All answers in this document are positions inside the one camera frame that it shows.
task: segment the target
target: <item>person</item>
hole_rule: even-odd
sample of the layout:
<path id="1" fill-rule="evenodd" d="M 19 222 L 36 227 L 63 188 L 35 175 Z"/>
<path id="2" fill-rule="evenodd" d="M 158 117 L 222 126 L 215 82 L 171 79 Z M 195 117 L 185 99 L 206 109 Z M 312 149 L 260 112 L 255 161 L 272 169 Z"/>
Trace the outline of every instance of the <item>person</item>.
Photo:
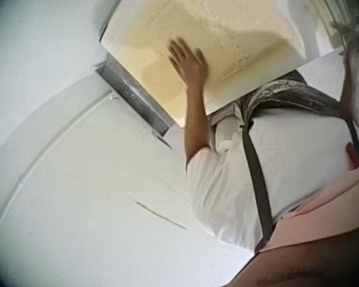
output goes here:
<path id="1" fill-rule="evenodd" d="M 244 96 L 241 112 L 217 124 L 216 133 L 223 133 L 218 126 L 235 129 L 222 148 L 211 144 L 202 52 L 193 53 L 183 39 L 171 40 L 169 52 L 187 86 L 185 154 L 194 214 L 218 240 L 255 252 L 228 286 L 354 286 L 359 50 L 346 54 L 340 103 L 290 73 Z"/>

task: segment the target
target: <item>pink fabric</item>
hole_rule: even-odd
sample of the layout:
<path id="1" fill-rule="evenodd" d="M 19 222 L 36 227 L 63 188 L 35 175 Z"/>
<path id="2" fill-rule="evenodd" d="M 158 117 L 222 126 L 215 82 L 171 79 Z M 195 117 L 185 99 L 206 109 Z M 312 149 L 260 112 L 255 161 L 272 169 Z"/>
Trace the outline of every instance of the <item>pink fabric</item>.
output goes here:
<path id="1" fill-rule="evenodd" d="M 344 174 L 312 201 L 286 214 L 260 252 L 312 242 L 359 228 L 359 168 Z"/>

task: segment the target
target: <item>white wall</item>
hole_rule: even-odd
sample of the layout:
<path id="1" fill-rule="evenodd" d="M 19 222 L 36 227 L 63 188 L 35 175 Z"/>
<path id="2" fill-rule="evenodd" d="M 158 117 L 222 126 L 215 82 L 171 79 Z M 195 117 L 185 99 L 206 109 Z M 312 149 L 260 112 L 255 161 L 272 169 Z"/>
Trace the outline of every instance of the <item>white wall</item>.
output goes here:
<path id="1" fill-rule="evenodd" d="M 108 91 L 97 75 L 86 77 L 37 109 L 0 149 L 1 213 L 44 147 L 78 123 L 22 181 L 0 226 L 0 276 L 27 287 L 227 283 L 251 254 L 200 229 L 182 159 L 121 99 L 105 99 L 76 121 Z"/>
<path id="2" fill-rule="evenodd" d="M 0 146 L 37 107 L 105 60 L 118 0 L 0 0 Z"/>

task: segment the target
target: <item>white shirt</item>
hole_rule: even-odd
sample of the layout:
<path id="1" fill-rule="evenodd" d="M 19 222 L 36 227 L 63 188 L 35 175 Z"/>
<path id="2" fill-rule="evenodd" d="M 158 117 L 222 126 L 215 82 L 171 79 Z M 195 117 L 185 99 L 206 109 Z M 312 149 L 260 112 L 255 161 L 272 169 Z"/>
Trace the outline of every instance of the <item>white shirt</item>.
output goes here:
<path id="1" fill-rule="evenodd" d="M 272 215 L 277 221 L 349 170 L 345 121 L 291 109 L 267 109 L 250 130 Z M 242 144 L 233 135 L 223 154 L 204 148 L 190 160 L 187 178 L 194 214 L 224 243 L 253 251 L 262 238 L 254 190 Z"/>

